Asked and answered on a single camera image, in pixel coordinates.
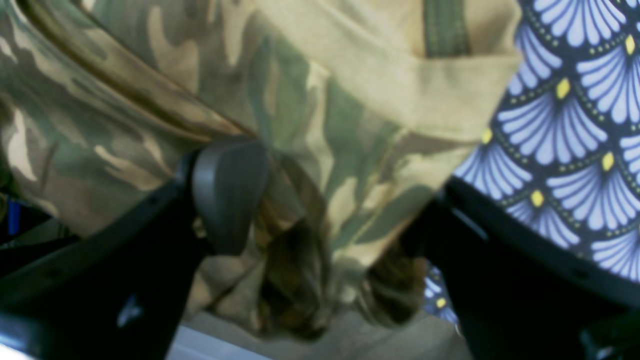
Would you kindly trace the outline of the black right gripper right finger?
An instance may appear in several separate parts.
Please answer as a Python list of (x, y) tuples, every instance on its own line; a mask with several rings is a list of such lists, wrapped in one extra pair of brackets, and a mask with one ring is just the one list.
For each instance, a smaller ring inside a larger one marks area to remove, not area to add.
[(637, 360), (639, 285), (451, 178), (400, 237), (443, 276), (476, 360)]

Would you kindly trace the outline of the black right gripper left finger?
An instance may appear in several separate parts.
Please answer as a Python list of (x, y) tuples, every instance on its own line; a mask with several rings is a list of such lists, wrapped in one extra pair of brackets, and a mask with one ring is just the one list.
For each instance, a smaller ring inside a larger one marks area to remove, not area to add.
[(260, 141), (227, 137), (87, 239), (44, 228), (1, 251), (3, 360), (163, 360), (206, 256), (237, 256), (270, 174)]

